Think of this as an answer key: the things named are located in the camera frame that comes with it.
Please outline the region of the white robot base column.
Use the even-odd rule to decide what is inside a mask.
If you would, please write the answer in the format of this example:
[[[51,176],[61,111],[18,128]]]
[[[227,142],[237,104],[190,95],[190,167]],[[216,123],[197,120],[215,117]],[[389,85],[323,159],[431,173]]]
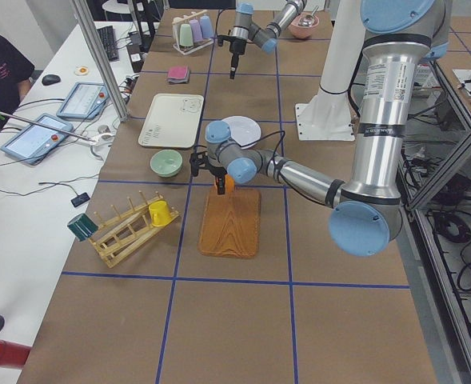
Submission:
[[[349,86],[365,38],[360,1],[341,1],[322,71],[319,90],[307,104],[297,104],[302,141],[353,141]]]

